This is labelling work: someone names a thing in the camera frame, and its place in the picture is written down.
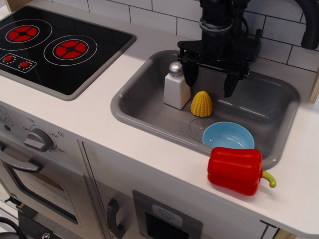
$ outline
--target black stovetop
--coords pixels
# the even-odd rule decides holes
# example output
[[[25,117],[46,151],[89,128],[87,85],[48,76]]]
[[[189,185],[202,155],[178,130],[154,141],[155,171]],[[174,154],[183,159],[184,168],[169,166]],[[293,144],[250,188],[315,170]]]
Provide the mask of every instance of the black stovetop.
[[[0,22],[0,74],[72,100],[135,39],[128,33],[25,6]]]

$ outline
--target white salt shaker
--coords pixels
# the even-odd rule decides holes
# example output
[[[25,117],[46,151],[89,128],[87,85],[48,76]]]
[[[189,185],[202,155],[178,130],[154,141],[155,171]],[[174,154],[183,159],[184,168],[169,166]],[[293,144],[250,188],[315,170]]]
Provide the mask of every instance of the white salt shaker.
[[[190,87],[185,81],[182,64],[175,61],[169,65],[165,76],[164,103],[181,110],[190,99]]]

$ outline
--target oven door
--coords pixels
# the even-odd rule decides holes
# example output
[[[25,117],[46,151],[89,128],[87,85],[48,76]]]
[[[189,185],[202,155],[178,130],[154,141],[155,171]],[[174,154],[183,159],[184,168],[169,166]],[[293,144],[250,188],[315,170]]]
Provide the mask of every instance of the oven door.
[[[83,173],[0,142],[0,178],[11,197],[84,239],[104,239]]]

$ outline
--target tile wall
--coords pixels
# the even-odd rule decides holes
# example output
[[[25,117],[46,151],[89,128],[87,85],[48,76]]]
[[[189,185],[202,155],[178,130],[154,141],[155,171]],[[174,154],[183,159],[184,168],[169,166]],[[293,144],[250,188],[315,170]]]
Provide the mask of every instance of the tile wall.
[[[191,39],[201,38],[199,0],[48,0]],[[319,48],[300,43],[304,14],[294,0],[251,0],[245,12],[250,34],[262,29],[259,57],[317,71]]]

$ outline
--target bowl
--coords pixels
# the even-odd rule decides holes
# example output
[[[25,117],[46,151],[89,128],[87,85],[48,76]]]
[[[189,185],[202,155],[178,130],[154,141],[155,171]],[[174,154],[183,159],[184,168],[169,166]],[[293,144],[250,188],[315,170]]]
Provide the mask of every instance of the bowl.
[[[209,126],[203,134],[203,144],[212,148],[253,149],[254,138],[243,126],[232,122],[218,122]]]

